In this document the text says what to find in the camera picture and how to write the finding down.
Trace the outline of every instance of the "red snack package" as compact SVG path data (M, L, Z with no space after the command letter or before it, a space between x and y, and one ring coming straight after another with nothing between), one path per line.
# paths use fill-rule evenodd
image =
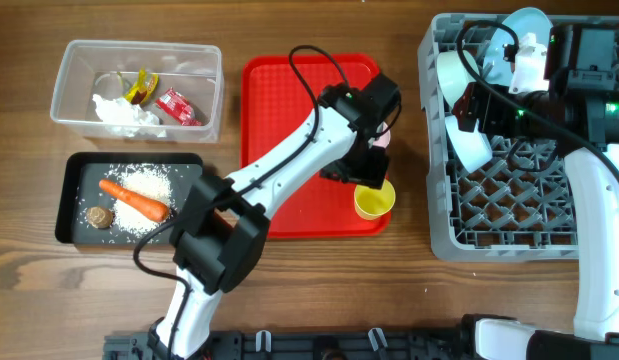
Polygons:
M196 115L193 112L193 107L189 104L189 100L173 88L169 88L164 95L156 100L156 105L178 120L183 126L202 126L202 123L196 120Z

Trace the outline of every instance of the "wooden tabletop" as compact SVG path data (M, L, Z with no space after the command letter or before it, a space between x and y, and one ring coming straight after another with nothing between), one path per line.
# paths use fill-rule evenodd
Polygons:
M372 238L268 242L251 275L224 296L213 328L405 329L494 313L572 329L576 262L462 264L432 254L416 51L441 12L509 13L534 5L549 14L617 15L618 1L195 2L0 0L0 359L99 359L103 336L146 330L171 300L174 283L138 271L130 250L56 241L67 158L79 151L191 151L226 175L238 169L244 64L301 43L366 53L400 85L404 110L390 146L398 192L393 218ZM54 124L53 87L73 39L217 45L226 78L220 143L91 141ZM175 268L167 250L145 258L152 267Z

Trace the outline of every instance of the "carrot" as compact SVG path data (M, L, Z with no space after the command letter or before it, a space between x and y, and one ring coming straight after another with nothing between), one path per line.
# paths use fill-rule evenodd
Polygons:
M163 222L169 217L169 207L160 201L127 190L107 179L100 180L99 185L107 194L138 210L151 221Z

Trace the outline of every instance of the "transparent container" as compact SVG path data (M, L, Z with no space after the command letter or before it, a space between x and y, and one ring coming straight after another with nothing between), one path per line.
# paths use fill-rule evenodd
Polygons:
M94 94L122 96L118 72L134 83L141 67L159 75L158 86L142 104L161 125L112 125L95 112ZM170 87L185 96L202 126L182 126L154 101ZM220 49L210 45L137 41L74 40L67 45L51 101L51 119L85 137L176 142L218 142L224 81Z

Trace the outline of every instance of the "dish rack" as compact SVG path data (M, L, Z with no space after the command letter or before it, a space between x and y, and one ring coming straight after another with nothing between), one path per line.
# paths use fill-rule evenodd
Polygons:
M529 173L508 167L507 153L515 140L490 138L493 159L468 173L446 135L451 109L443 100L436 75L439 53L455 50L465 21L502 22L507 15L439 14L433 18L418 48L420 103L427 115L429 174L427 200L431 248L446 261L524 262L577 259L578 239L573 198L562 160L546 164L555 143L525 144L514 158L522 167L547 170ZM549 16L561 23L619 24L619 17ZM496 29L473 28L465 50L481 67ZM619 56L619 31L617 55Z

